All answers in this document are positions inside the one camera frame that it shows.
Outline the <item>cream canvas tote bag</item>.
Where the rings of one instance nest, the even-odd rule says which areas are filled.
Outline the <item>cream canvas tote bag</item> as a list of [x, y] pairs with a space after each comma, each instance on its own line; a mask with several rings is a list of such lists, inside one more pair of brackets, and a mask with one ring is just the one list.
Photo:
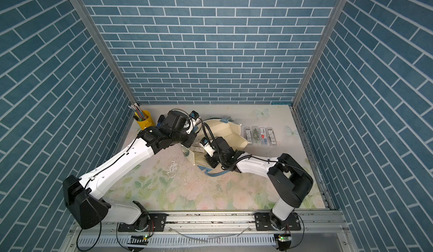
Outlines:
[[[196, 125], [195, 132], [197, 133], [197, 137], [191, 146], [201, 147], [199, 142], [202, 138], [206, 138], [212, 143], [217, 137], [225, 139], [234, 150], [244, 151], [245, 147], [248, 145], [247, 140], [241, 136], [241, 125], [220, 118], [205, 120], [204, 124], [205, 127], [202, 127], [201, 122]], [[230, 172], [223, 170], [221, 165], [218, 165], [214, 169], [211, 168], [205, 160], [206, 152], [194, 152], [190, 150], [190, 147], [186, 148], [184, 146], [181, 146], [181, 150], [186, 160], [194, 166], [197, 166], [207, 176], [216, 177]]]

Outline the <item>clear compass case gold label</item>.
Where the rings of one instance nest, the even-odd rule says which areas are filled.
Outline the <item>clear compass case gold label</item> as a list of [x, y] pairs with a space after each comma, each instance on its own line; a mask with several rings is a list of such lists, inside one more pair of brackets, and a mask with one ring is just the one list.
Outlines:
[[248, 126], [244, 128], [244, 137], [247, 140], [248, 144], [253, 143], [251, 128]]

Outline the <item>clear compass case blue insert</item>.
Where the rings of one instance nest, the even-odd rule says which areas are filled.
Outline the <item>clear compass case blue insert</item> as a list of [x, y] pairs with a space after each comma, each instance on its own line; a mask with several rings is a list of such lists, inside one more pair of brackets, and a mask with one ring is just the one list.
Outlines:
[[259, 130], [260, 130], [260, 143], [262, 146], [267, 146], [268, 145], [268, 139], [267, 139], [267, 135], [266, 135], [266, 129], [263, 127], [260, 127]]

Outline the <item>clear compass set case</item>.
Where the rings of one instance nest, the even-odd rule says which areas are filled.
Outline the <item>clear compass set case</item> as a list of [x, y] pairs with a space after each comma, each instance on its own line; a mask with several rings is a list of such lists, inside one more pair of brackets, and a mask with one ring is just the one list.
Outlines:
[[260, 131], [259, 127], [253, 126], [251, 128], [252, 142], [254, 145], [260, 145]]

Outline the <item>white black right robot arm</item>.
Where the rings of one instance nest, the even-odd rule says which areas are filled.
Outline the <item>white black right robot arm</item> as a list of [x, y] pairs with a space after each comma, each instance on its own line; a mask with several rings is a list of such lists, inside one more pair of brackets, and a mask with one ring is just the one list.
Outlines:
[[214, 140], [202, 138], [199, 145], [204, 148], [205, 160], [212, 168], [220, 165], [225, 171], [269, 179], [279, 195], [271, 210], [271, 217], [278, 222], [285, 221], [300, 207], [312, 189], [311, 175], [287, 153], [279, 157], [259, 157], [243, 150], [234, 150], [222, 137]]

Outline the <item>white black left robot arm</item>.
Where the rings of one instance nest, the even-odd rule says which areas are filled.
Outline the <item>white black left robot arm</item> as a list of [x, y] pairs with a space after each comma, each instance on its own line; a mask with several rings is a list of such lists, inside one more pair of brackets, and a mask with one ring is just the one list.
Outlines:
[[131, 144], [105, 163], [80, 177], [71, 175], [63, 181], [64, 201], [82, 229], [102, 222], [124, 223], [135, 231], [150, 227], [148, 210], [139, 202], [125, 203], [104, 196], [122, 177], [141, 162], [176, 144], [189, 148], [197, 137], [194, 127], [200, 115], [192, 111], [171, 110], [158, 126], [140, 131]]

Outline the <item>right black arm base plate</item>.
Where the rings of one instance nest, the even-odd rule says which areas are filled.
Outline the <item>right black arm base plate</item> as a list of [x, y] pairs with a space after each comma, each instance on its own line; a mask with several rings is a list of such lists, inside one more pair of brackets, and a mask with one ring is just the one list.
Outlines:
[[280, 220], [272, 211], [254, 213], [257, 231], [300, 231], [301, 224], [297, 213], [292, 212], [285, 220]]

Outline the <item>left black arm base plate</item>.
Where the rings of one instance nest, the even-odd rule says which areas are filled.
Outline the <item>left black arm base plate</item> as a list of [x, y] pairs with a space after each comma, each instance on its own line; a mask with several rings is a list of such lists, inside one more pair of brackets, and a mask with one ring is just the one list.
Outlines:
[[117, 227], [118, 232], [144, 232], [154, 233], [163, 232], [166, 224], [167, 214], [150, 213], [141, 215], [133, 224], [120, 223]]

